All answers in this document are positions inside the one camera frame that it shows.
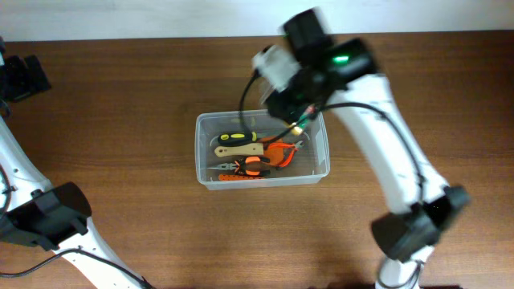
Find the small orange handled pliers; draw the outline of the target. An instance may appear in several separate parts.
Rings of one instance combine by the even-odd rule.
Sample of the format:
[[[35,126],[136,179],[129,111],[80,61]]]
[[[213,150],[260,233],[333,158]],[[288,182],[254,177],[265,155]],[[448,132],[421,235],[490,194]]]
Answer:
[[[284,168],[292,162],[296,152],[303,147],[303,140],[296,143],[275,142],[267,146],[264,156],[270,159],[269,165]]]

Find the orange scraper wooden handle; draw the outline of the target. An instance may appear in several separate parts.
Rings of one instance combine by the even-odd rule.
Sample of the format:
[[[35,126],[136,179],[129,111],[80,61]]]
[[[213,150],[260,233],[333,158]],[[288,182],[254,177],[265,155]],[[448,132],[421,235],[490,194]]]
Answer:
[[[264,148],[263,142],[227,147],[219,145],[214,149],[216,157],[266,157],[271,166],[278,166],[285,160],[286,144],[282,140],[271,143]]]

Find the orange black long-nose pliers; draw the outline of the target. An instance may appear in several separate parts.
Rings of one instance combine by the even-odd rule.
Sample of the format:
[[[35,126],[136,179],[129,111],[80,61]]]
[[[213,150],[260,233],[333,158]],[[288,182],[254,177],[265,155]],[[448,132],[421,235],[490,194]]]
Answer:
[[[261,156],[241,157],[235,161],[209,167],[220,171],[232,171],[244,177],[266,177],[271,173],[268,168],[270,159]]]

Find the pack of coloured bits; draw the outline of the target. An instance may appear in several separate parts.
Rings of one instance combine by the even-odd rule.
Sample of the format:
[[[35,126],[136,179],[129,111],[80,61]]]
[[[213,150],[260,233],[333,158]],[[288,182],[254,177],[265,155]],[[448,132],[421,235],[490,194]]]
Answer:
[[[291,133],[295,136],[301,135],[307,128],[309,122],[316,116],[316,108],[313,105],[308,106],[302,113],[300,118],[292,124]]]

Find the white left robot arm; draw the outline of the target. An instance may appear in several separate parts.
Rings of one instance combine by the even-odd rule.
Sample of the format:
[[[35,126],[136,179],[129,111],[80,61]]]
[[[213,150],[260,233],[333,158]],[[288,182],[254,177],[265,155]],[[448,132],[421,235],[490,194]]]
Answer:
[[[6,123],[1,124],[1,240],[41,247],[53,256],[24,271],[23,277],[59,258],[77,268],[97,288],[149,288],[103,240],[92,208],[73,182],[54,186],[31,163]]]

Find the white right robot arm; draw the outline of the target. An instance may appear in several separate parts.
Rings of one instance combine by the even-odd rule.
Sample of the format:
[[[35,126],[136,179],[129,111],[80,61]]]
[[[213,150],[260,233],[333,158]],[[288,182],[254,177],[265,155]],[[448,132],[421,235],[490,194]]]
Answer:
[[[371,224],[384,254],[377,288],[417,288],[428,258],[470,203],[419,147],[396,105],[390,82],[366,43],[336,43],[314,9],[283,24],[286,48],[271,46],[253,59],[272,86],[265,104],[289,129],[322,112],[346,126],[375,172],[388,212]]]

